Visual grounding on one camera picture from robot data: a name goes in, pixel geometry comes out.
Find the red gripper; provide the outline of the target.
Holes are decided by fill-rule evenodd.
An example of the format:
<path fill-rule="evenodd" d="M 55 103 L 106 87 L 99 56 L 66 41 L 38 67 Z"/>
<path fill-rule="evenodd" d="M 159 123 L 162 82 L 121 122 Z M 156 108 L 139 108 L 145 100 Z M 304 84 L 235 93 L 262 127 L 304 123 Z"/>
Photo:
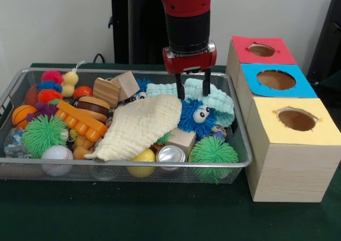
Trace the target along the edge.
<path fill-rule="evenodd" d="M 185 98 L 184 86 L 181 80 L 181 73 L 192 70 L 205 70 L 202 81 L 202 94 L 207 97 L 210 94 L 211 69 L 215 66 L 217 58 L 216 50 L 204 51 L 197 54 L 175 54 L 170 48 L 163 48 L 163 60 L 169 74 L 175 75 L 177 97 Z"/>

